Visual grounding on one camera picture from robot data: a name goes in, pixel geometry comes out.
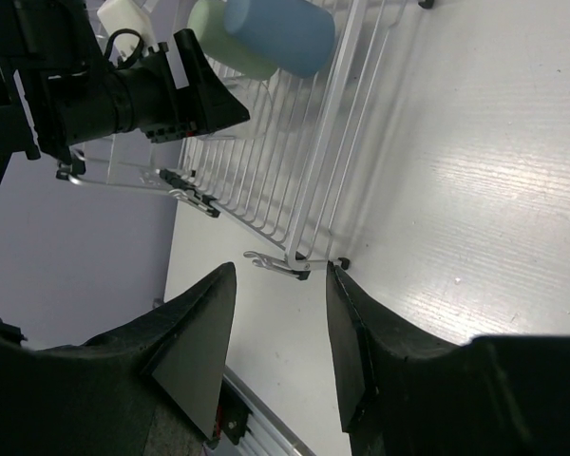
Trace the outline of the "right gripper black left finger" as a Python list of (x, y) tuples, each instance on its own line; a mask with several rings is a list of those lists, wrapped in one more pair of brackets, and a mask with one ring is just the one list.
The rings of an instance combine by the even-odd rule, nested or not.
[(88, 339), (98, 387), (82, 449), (199, 449), (213, 435), (237, 294), (233, 263)]

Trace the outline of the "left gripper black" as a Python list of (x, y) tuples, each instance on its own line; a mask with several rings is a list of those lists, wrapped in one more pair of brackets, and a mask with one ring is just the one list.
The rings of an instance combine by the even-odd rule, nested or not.
[(141, 130), (152, 143), (197, 137), (219, 129), (229, 96), (207, 62), (195, 33), (174, 34), (188, 86), (177, 89), (160, 43), (130, 68), (111, 68), (93, 81), (56, 82), (56, 109), (67, 145)]

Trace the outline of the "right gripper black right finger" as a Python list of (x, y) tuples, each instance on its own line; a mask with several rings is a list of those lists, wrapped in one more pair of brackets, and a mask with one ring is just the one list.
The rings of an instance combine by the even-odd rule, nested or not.
[(358, 428), (380, 393), (377, 348), (396, 361), (430, 359), (453, 351), (447, 342), (372, 298), (342, 267), (326, 270), (326, 310), (340, 424)]

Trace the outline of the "light green cup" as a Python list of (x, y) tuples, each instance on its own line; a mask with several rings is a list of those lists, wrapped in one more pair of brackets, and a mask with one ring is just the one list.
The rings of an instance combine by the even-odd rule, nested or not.
[(223, 25), (226, 3), (219, 0), (200, 0), (191, 9), (187, 27), (194, 31), (202, 51), (249, 79), (269, 80), (277, 66), (252, 52)]

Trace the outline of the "blue cup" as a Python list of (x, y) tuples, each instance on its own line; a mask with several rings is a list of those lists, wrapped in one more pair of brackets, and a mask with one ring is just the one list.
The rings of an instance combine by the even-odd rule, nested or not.
[(225, 30), (257, 55), (298, 78), (326, 65), (335, 42), (335, 22), (309, 1), (230, 0)]

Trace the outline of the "clear glass cup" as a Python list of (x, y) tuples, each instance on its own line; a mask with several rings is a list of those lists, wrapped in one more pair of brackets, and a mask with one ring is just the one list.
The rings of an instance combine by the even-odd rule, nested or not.
[(269, 127), (273, 97), (267, 82), (244, 76), (220, 80), (229, 92), (226, 104), (218, 109), (219, 129), (199, 136), (202, 141), (255, 140)]

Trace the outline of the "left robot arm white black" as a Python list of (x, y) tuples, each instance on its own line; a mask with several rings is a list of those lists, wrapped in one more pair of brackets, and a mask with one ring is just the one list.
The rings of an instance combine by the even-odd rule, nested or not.
[(243, 124), (248, 109), (208, 64), (193, 30), (174, 39), (187, 78), (177, 87), (168, 46), (132, 1), (0, 1), (0, 184), (12, 155), (75, 165), (71, 147), (141, 131), (152, 143)]

